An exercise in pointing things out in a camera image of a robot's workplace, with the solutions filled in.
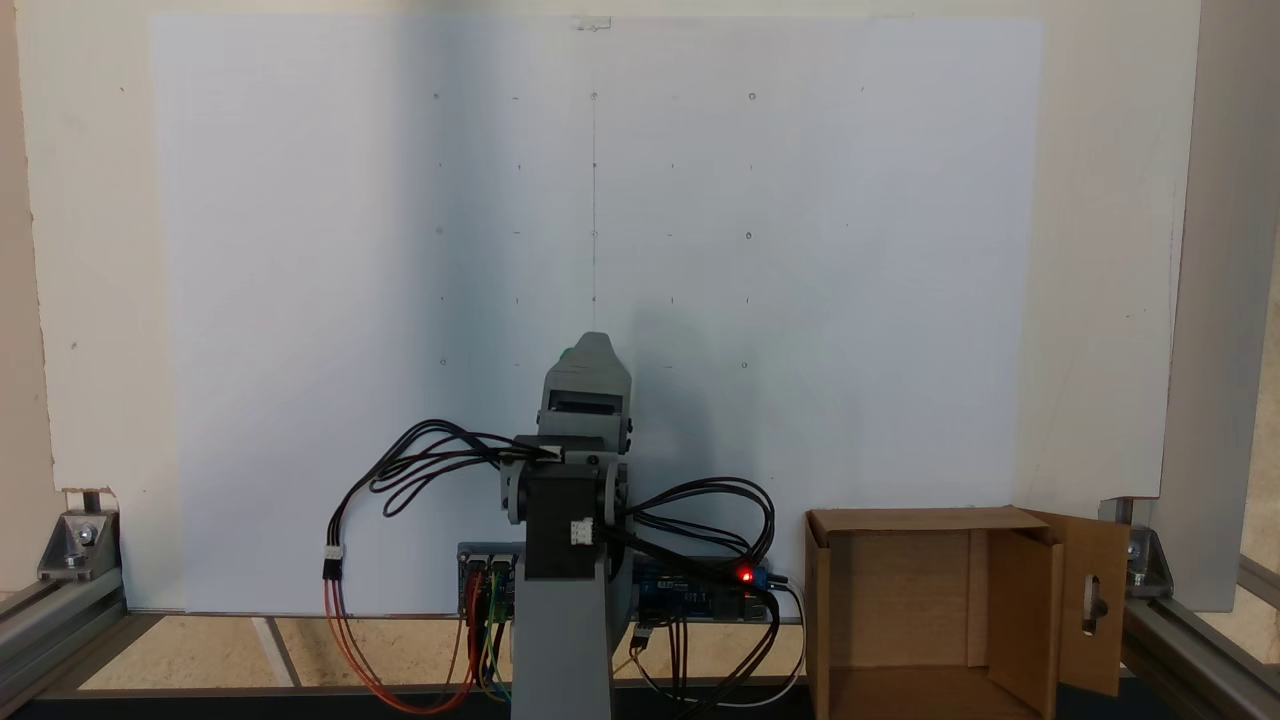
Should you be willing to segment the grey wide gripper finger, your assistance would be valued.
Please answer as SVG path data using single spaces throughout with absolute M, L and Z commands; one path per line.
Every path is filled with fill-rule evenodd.
M 588 332 L 547 373 L 541 410 L 630 416 L 632 383 L 611 337 Z

